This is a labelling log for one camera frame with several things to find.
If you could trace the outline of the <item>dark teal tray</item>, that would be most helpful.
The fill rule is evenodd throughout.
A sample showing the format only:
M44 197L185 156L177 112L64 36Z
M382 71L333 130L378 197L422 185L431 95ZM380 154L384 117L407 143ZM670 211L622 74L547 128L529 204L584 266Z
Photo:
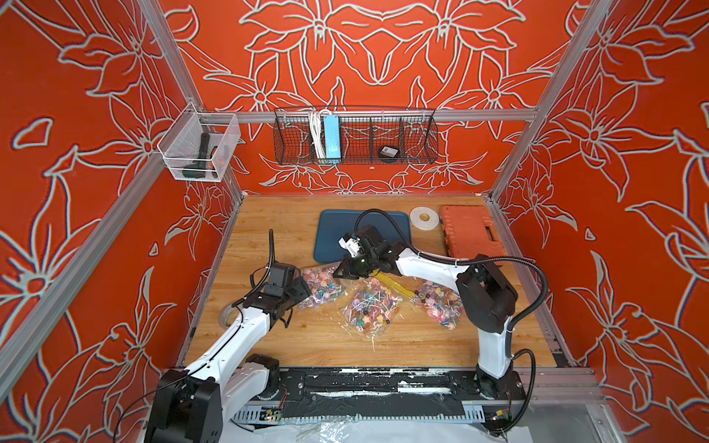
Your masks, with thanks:
M356 232L355 224L361 210L323 210L319 216L313 258L317 264L331 264L340 261L345 250L339 246L339 240L345 234ZM401 243L402 238L393 225L381 214L367 214L358 225L375 226L380 234L392 245Z

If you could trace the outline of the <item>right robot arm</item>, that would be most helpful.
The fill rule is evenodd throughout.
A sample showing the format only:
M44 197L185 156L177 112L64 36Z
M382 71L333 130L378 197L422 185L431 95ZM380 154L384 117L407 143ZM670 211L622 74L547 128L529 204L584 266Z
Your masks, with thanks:
M334 275L357 280L374 272L414 277L447 287L459 295L469 321L477 328L479 356L476 380L483 397L492 400L514 386L511 320L518 293L494 261L479 255L471 263L390 244L374 226L345 234L346 251Z

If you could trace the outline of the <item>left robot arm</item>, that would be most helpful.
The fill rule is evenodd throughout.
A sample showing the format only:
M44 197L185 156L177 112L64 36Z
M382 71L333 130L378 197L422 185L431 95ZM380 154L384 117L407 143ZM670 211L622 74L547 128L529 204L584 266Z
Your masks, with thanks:
M166 372L154 393L145 442L220 442L225 425L258 395L280 389L279 362L252 348L310 297L302 271L274 262L261 281L227 306L238 318L200 358Z

